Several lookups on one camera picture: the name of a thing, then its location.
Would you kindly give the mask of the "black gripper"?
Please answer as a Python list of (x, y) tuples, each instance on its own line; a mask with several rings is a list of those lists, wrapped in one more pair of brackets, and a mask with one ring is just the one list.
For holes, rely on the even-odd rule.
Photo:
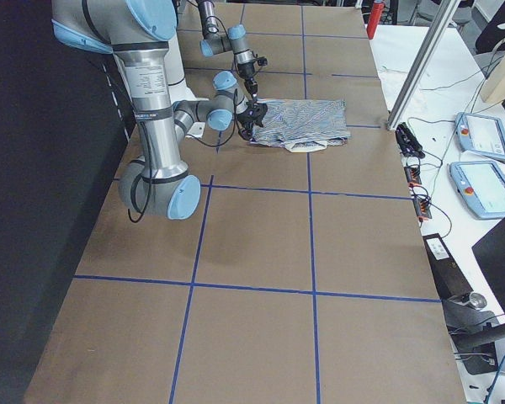
[(252, 96), (252, 100), (257, 101), (258, 84), (254, 81), (257, 72), (255, 67), (255, 61), (237, 63), (237, 72), (239, 77), (245, 82), (246, 90)]
[(268, 112), (268, 105), (265, 103), (247, 103), (247, 108), (237, 115), (241, 125), (239, 130), (240, 137), (243, 140), (253, 138), (253, 127), (264, 127), (263, 119)]

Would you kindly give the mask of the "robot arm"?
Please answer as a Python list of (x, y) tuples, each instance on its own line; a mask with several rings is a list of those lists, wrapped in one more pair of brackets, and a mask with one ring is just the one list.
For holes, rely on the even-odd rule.
[(237, 24), (227, 28), (215, 15), (215, 5), (212, 1), (197, 1), (196, 5), (203, 35), (199, 43), (203, 56), (212, 57), (231, 52), (237, 73), (244, 81), (251, 100), (256, 103), (258, 83), (255, 76), (258, 73), (257, 66), (262, 64), (262, 58), (249, 46), (244, 26)]
[(120, 70), (139, 127), (142, 154), (119, 182), (120, 198), (134, 222), (145, 215), (185, 220), (196, 210), (201, 185), (181, 158), (179, 146), (199, 122), (212, 130), (229, 126), (250, 139), (267, 106), (258, 101), (256, 75), (265, 57), (253, 52), (245, 28), (225, 28), (211, 1), (197, 4), (211, 57), (230, 52), (236, 70), (219, 72), (214, 96), (196, 98), (185, 81), (178, 44), (175, 1), (55, 1), (52, 24), (64, 45), (111, 55)]

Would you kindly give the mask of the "black monitor arm base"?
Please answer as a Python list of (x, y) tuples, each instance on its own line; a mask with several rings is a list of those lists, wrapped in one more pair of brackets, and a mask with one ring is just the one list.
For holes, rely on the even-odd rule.
[(505, 313), (486, 309), (486, 298), (476, 292), (442, 301), (454, 354), (470, 375), (495, 371), (505, 374)]

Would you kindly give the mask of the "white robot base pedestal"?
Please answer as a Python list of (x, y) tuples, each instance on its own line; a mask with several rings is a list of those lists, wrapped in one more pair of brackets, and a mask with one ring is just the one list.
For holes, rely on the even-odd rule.
[[(183, 62), (181, 57), (181, 52), (179, 49), (178, 35), (175, 34), (170, 41), (168, 41), (169, 50), (164, 57), (164, 66), (167, 76), (167, 84), (169, 86), (169, 95), (172, 103), (181, 101), (183, 99), (194, 101), (197, 99), (207, 99), (207, 98), (197, 98), (191, 89), (188, 87), (186, 82)], [(119, 73), (123, 76), (124, 63), (120, 61), (118, 56), (114, 56)], [(192, 128), (189, 130), (187, 137), (195, 137), (201, 139), (204, 134), (205, 123), (194, 123)]]

